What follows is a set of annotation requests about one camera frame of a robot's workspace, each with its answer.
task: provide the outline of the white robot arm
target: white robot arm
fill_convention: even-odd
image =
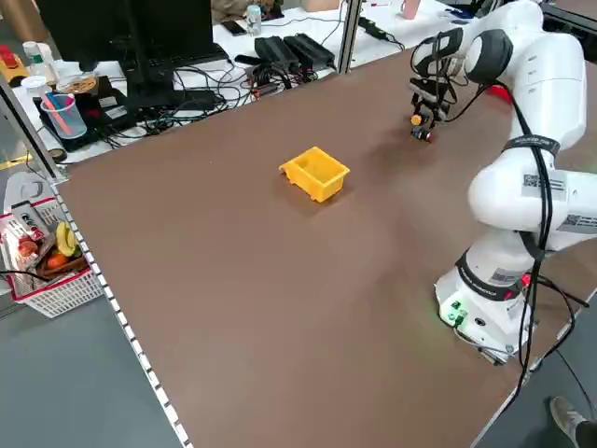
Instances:
[[[597,175],[555,168],[558,152],[573,146],[586,128],[583,51],[573,36],[546,33],[542,24],[539,6],[520,0],[426,39],[412,57],[422,80],[439,80],[437,70],[443,75],[464,70],[480,85],[499,80],[509,87],[533,134],[523,135],[513,111],[504,151],[477,174],[468,192],[475,217],[489,229],[436,284],[442,320],[458,326],[473,343],[494,348],[485,353],[499,362],[518,349],[525,306],[520,282],[534,264],[542,219],[531,146],[541,148],[552,192],[546,249],[558,252],[597,237]],[[434,113],[437,120],[445,115]],[[524,342],[528,324],[523,325]]]

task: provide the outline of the person's foot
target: person's foot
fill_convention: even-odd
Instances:
[[[576,427],[587,419],[575,411],[572,405],[564,397],[555,397],[549,402],[551,416],[556,425],[562,432],[570,438],[572,443],[578,448],[576,442]]]

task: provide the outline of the yellow bin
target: yellow bin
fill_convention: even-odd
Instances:
[[[291,184],[322,203],[342,189],[344,177],[351,171],[319,147],[312,147],[280,166]]]

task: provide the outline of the white plastic basket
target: white plastic basket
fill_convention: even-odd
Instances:
[[[55,228],[59,221],[65,220],[64,213],[54,197],[37,201],[33,203],[33,207],[51,228]],[[17,248],[22,231],[12,214],[0,216],[0,234],[5,266],[9,270],[20,271]],[[77,308],[104,293],[90,268],[79,273],[69,273],[52,282],[44,282],[31,275],[12,273],[8,276],[8,282],[12,287],[14,302],[25,303],[50,318]]]

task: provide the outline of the desk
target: desk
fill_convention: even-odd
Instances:
[[[450,21],[453,20],[453,16],[445,13],[445,5],[436,0],[423,0],[414,21],[405,21],[397,15],[400,3],[401,2],[395,2],[386,7],[371,7],[365,5],[363,15],[377,22],[378,26],[388,33],[395,35],[407,48],[414,47],[424,38],[454,26],[450,24]],[[346,7],[344,7],[342,11],[342,18],[345,12]],[[294,35],[296,33],[306,33],[316,41],[322,42],[338,25],[336,20],[340,17],[337,10],[308,13],[300,7],[285,10],[284,14],[285,17],[283,19],[264,22],[262,35],[286,36]],[[331,22],[309,20],[309,18]],[[326,47],[336,56],[338,56],[340,52],[342,29],[343,24],[341,24],[336,32],[326,41]],[[232,36],[222,25],[214,26],[214,41],[222,46],[232,60],[234,60],[238,54],[256,55],[254,50],[254,38],[252,36]],[[375,61],[395,52],[398,52],[398,47],[396,45],[376,40],[373,37],[366,35],[362,29],[359,29],[356,44],[354,46],[354,66]],[[243,65],[231,67],[225,61],[198,66],[204,70],[215,70],[215,72],[210,72],[210,75],[215,79],[222,78],[227,72],[226,79],[235,79],[243,75]],[[76,64],[65,68],[65,72],[71,74],[76,73],[77,70]],[[319,72],[318,75],[319,77],[324,77],[332,72],[331,69],[325,70]],[[114,86],[126,94],[126,82],[118,81],[118,79],[122,79],[123,77],[118,63],[100,63],[96,69],[96,73],[100,76],[104,75],[116,79],[113,81]],[[182,82],[185,84],[185,87],[188,89],[207,86],[205,78],[201,75],[182,71],[179,72],[179,75]],[[237,87],[245,93],[247,90],[242,87],[242,81],[243,79],[240,78],[236,83],[231,84],[231,86]],[[175,84],[177,89],[182,89],[178,81],[176,81]],[[235,91],[226,89],[222,90],[222,93],[230,100],[234,99],[237,95]],[[28,107],[25,105],[25,107],[35,128],[40,129],[41,121],[39,120],[37,111],[30,106]],[[126,134],[142,136],[144,132],[140,129],[133,129],[127,131]],[[42,130],[40,136],[47,147],[58,147],[60,145],[47,130]],[[131,139],[117,137],[115,137],[115,140],[122,145],[128,145],[131,142]],[[106,142],[100,141],[88,147],[84,147],[79,151],[70,153],[67,162],[83,161],[110,150],[112,150],[111,146]]]
[[[408,53],[392,56],[84,161],[59,186],[181,440],[465,447],[513,389],[517,364],[457,340],[433,292],[483,231],[466,189],[507,140],[509,106],[483,95],[429,146],[409,136],[409,75]],[[562,164],[587,170],[596,132]],[[329,203],[277,173],[312,145],[352,169]],[[595,243],[546,273],[587,297]],[[544,353],[566,311],[538,302]]]
[[[555,7],[597,20],[597,4],[592,0],[558,0]]]

